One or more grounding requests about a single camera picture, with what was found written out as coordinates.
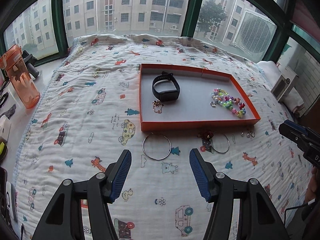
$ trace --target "smartwatch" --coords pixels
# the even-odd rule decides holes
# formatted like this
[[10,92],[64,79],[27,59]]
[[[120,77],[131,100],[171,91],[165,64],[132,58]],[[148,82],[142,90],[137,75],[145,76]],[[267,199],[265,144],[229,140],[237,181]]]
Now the smartwatch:
[[[175,90],[167,90],[162,92],[157,92],[155,89],[155,84],[161,80],[170,80],[174,86]],[[177,100],[180,94],[180,87],[176,79],[173,77],[172,73],[167,73],[165,71],[162,72],[162,75],[157,76],[152,82],[152,92],[156,98],[158,98],[161,102],[173,101]]]

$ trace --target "outdoor air conditioner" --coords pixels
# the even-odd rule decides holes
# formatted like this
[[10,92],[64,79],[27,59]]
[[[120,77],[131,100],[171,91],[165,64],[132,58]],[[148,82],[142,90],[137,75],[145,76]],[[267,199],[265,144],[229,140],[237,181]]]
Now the outdoor air conditioner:
[[275,31],[276,26],[269,18],[245,9],[233,43],[259,61],[269,47]]

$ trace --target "white quilt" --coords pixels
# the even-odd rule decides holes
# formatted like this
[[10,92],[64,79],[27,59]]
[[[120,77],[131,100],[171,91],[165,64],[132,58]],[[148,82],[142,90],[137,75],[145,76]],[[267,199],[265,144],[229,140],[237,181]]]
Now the white quilt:
[[[161,63],[207,67],[232,73],[250,97],[261,120],[247,128],[229,128],[225,154],[204,151],[197,131],[164,132],[172,154],[163,162],[147,158],[140,130],[139,66]],[[269,92],[270,84],[256,64],[192,38],[151,35],[92,35],[75,39],[70,56],[59,66],[21,140],[14,169],[18,224],[33,235],[41,215],[60,183],[88,180],[123,149],[132,165],[121,196],[109,205],[120,239],[202,239],[212,204],[201,197],[189,164],[192,148],[232,179],[257,178],[282,218],[286,207],[301,204],[311,165],[278,127],[291,119]],[[124,126],[132,137],[122,139]],[[217,147],[225,147],[220,141]],[[162,141],[153,150],[167,148]],[[87,209],[83,224],[91,238]],[[236,238],[236,210],[230,239]],[[179,214],[187,214],[180,225]],[[289,212],[290,221],[293,212]]]

